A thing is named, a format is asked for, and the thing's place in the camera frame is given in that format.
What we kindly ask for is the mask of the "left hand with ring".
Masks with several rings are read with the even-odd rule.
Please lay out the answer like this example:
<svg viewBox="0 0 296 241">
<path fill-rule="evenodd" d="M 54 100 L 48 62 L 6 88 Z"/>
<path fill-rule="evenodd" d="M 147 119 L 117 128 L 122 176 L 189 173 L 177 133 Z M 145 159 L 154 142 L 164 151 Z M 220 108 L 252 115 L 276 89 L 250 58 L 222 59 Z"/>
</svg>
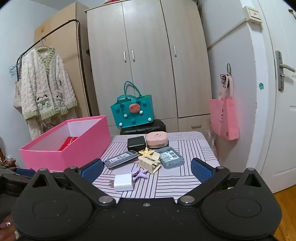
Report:
<svg viewBox="0 0 296 241">
<path fill-rule="evenodd" d="M 6 216 L 1 221 L 1 229 L 0 229 L 0 241 L 15 241 L 16 235 L 15 232 L 16 228 L 13 224 L 11 215 Z"/>
</svg>

